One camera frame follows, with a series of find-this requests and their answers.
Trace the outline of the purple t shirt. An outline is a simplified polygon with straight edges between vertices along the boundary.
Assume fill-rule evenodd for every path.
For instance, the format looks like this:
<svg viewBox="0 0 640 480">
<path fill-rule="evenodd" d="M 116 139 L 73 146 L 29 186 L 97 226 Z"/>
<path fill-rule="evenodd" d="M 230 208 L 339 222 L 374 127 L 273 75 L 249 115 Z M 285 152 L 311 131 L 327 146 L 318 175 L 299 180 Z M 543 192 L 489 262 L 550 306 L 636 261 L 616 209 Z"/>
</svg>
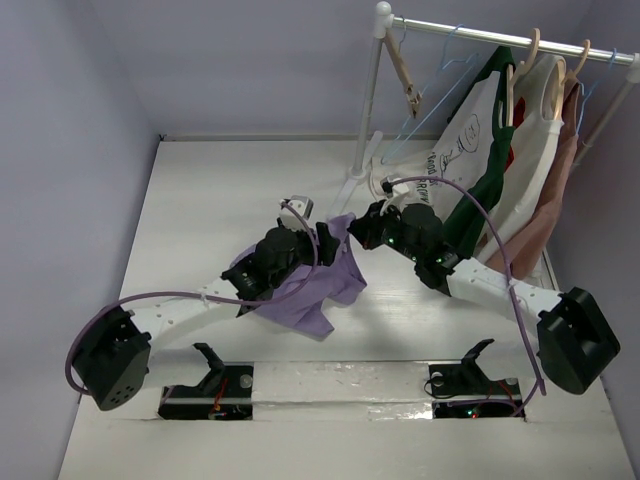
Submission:
<svg viewBox="0 0 640 480">
<path fill-rule="evenodd" d="M 327 222 L 340 240 L 331 266 L 318 264 L 316 227 L 292 231 L 277 223 L 262 240 L 242 252 L 221 278 L 237 289 L 245 303 L 239 314 L 249 311 L 306 335 L 326 338 L 334 327 L 322 313 L 327 299 L 343 306 L 353 304 L 367 286 L 350 244 L 347 231 L 352 213 Z"/>
</svg>

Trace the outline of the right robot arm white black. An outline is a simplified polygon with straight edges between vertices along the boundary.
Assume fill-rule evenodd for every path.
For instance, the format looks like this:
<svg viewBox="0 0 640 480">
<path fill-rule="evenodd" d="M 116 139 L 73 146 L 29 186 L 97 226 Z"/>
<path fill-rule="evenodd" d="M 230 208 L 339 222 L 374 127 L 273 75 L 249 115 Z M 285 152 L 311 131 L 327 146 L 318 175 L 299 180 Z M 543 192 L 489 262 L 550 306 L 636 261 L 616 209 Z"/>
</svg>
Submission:
<svg viewBox="0 0 640 480">
<path fill-rule="evenodd" d="M 588 291 L 543 289 L 464 257 L 444 240 L 441 221 L 426 205 L 398 210 L 379 201 L 348 231 L 366 250 L 387 246 L 411 260 L 429 289 L 522 325 L 542 376 L 568 393 L 584 394 L 620 352 L 619 340 Z"/>
</svg>

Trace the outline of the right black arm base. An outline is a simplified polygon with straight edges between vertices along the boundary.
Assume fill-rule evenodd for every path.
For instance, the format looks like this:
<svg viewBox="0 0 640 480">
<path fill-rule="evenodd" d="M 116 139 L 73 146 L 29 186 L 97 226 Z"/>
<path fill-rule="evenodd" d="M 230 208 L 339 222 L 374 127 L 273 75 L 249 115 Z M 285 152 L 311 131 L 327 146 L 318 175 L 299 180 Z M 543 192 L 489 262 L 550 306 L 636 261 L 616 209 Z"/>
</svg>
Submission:
<svg viewBox="0 0 640 480">
<path fill-rule="evenodd" d="M 477 364 L 480 354 L 492 343 L 485 339 L 458 360 L 431 363 L 423 384 L 432 400 L 435 419 L 524 418 L 519 383 L 490 380 Z"/>
</svg>

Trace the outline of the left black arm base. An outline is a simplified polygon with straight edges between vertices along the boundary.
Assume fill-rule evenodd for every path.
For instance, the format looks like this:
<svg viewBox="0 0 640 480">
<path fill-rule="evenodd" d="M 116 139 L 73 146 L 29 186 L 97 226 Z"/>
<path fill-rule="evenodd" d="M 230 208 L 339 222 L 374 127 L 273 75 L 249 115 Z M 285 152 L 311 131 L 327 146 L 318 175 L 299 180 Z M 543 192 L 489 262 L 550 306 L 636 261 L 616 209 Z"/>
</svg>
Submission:
<svg viewBox="0 0 640 480">
<path fill-rule="evenodd" d="M 251 420 L 254 364 L 225 364 L 207 343 L 198 342 L 193 347 L 206 359 L 206 375 L 194 386 L 164 387 L 158 416 L 184 421 Z"/>
</svg>

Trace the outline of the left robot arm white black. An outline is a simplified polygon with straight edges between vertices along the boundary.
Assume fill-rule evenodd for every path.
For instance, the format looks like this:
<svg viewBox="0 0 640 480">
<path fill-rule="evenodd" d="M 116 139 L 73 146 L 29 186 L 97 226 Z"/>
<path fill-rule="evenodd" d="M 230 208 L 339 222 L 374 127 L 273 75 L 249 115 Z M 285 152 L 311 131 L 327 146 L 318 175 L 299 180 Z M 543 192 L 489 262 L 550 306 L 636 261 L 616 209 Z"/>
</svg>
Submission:
<svg viewBox="0 0 640 480">
<path fill-rule="evenodd" d="M 327 224 L 315 230 L 270 229 L 252 253 L 197 292 L 149 292 L 157 304 L 136 311 L 125 301 L 103 308 L 78 334 L 67 357 L 67 376 L 102 411 L 130 401 L 143 387 L 149 359 L 212 319 L 242 316 L 288 299 L 278 288 L 302 265 L 333 263 L 341 242 Z"/>
</svg>

